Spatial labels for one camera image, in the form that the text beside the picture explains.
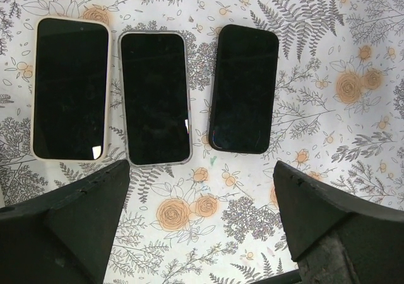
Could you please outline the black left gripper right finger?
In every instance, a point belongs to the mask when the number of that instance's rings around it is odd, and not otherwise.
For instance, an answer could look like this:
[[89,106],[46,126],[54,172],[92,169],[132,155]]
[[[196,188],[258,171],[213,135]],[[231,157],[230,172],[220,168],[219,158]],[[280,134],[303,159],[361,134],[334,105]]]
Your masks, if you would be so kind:
[[284,162],[273,173],[303,283],[403,283],[403,212],[329,186]]

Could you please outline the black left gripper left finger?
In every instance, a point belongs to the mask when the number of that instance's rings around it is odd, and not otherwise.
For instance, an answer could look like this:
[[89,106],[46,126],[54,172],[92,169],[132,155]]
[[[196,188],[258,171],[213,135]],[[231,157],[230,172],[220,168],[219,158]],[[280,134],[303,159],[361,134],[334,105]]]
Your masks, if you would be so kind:
[[118,160],[1,208],[1,283],[102,283],[129,187]]

